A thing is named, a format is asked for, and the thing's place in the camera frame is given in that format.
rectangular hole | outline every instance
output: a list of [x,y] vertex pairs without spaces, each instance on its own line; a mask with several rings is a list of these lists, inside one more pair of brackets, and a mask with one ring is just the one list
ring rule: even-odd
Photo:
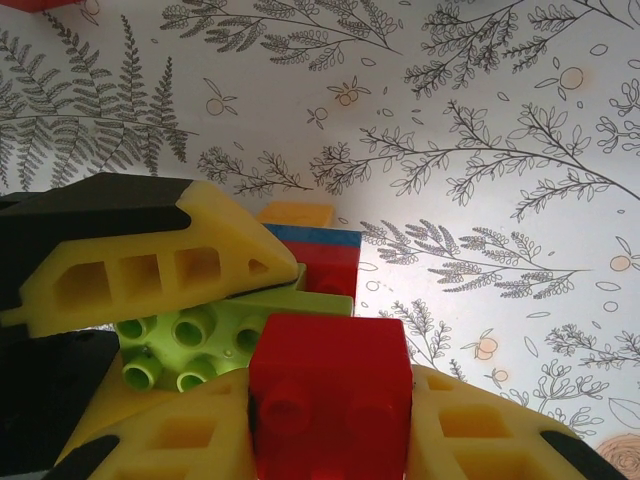
[[158,257],[155,255],[123,258],[120,260],[120,268],[129,300],[143,299],[162,293]]
[[455,453],[468,480],[553,480],[536,460],[524,452],[475,449]]
[[220,254],[215,248],[201,247],[176,252],[180,288],[192,288],[220,280]]
[[116,475],[115,480],[184,480],[187,467],[126,468]]
[[56,281],[53,291],[61,310],[91,309],[112,303],[104,262],[69,267]]
[[215,429],[216,422],[210,417],[170,418],[162,424],[150,448],[154,450],[206,448]]
[[440,412],[440,425],[445,437],[501,438],[510,437],[502,415],[487,405],[463,405]]

blue stripe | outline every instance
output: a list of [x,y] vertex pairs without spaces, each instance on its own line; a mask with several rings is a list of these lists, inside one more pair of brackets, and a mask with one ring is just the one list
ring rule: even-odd
[[343,247],[360,248],[362,233],[352,230],[334,230],[331,228],[297,227],[293,225],[274,225],[265,223],[264,226],[283,242],[319,243],[322,245],[340,245]]

block stud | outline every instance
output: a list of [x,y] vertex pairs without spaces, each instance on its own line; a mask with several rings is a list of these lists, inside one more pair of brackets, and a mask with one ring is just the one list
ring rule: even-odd
[[206,358],[197,358],[187,364],[180,375],[177,385],[180,392],[186,392],[197,387],[218,375],[215,367]]
[[122,369],[124,383],[134,390],[151,390],[162,374],[162,364],[152,355],[138,355]]
[[180,346],[185,348],[202,347],[215,329],[215,322],[205,311],[191,309],[182,312],[173,324],[171,334]]

botanical wallpaper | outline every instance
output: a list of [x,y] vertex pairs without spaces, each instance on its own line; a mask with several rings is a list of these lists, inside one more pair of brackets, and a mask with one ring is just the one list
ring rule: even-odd
[[331,203],[358,315],[638,480],[638,45],[639,0],[0,7],[0,193],[116,171]]

fern leaf drawing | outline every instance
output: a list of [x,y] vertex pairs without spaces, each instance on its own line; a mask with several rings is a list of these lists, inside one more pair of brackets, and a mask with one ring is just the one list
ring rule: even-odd
[[118,97],[120,98],[120,111],[116,114],[121,120],[135,122],[142,118],[147,107],[145,98],[147,93],[143,90],[144,82],[140,71],[140,55],[136,47],[136,39],[133,36],[131,25],[122,15],[122,23],[125,31],[125,59],[121,67],[122,75],[118,84]]
[[11,163],[11,154],[15,147],[13,143],[16,141],[16,128],[11,124],[0,124],[0,181],[9,188],[9,165]]

